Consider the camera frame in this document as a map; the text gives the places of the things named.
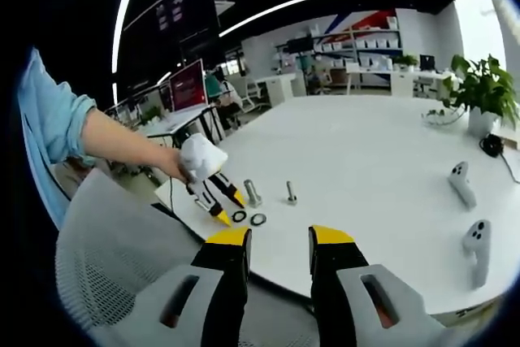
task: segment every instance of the red screen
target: red screen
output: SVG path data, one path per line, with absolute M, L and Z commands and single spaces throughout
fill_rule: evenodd
M 171 100 L 175 111 L 206 103 L 202 61 L 188 65 L 170 78 Z

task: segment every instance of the light blue sleeve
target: light blue sleeve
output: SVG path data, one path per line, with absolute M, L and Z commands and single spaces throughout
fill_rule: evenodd
M 22 79 L 19 99 L 37 143 L 51 163 L 85 155 L 81 131 L 96 102 L 86 95 L 76 96 L 66 82 L 56 84 L 36 49 Z

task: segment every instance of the washer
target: washer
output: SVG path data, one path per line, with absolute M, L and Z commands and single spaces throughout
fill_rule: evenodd
M 245 220 L 246 217 L 247 217 L 247 214 L 243 210 L 237 210 L 235 213 L 233 213 L 231 219 L 235 223 L 241 223 L 242 221 Z
M 267 217 L 266 215 L 264 215 L 263 213 L 257 213 L 256 215 L 253 215 L 253 217 L 251 217 L 251 225 L 253 225 L 254 227 L 258 227 L 262 224 L 264 224 L 265 222 L 267 221 Z

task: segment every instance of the metal bolt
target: metal bolt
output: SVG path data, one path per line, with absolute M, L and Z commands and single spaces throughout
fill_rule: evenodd
M 287 181 L 287 191 L 289 191 L 289 198 L 287 198 L 287 202 L 289 203 L 289 205 L 296 205 L 297 198 L 296 195 L 294 195 L 293 184 L 289 180 Z
M 244 180 L 245 191 L 247 191 L 247 195 L 249 197 L 249 204 L 251 207 L 259 207 L 262 204 L 262 197 L 260 197 L 257 193 L 256 188 L 254 187 L 253 181 L 251 179 Z

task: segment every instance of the white vr controller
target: white vr controller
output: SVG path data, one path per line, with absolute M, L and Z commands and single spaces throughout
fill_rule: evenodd
M 477 263 L 472 271 L 473 287 L 480 288 L 486 283 L 489 270 L 489 254 L 491 249 L 491 223 L 481 219 L 471 225 L 462 239 L 462 247 L 466 252 L 474 253 Z
M 468 208 L 473 209 L 477 206 L 477 198 L 475 197 L 475 193 L 470 187 L 470 181 L 467 178 L 468 169 L 469 165 L 467 162 L 459 163 L 454 169 L 452 169 L 448 181 L 457 191 L 461 200 L 464 201 Z

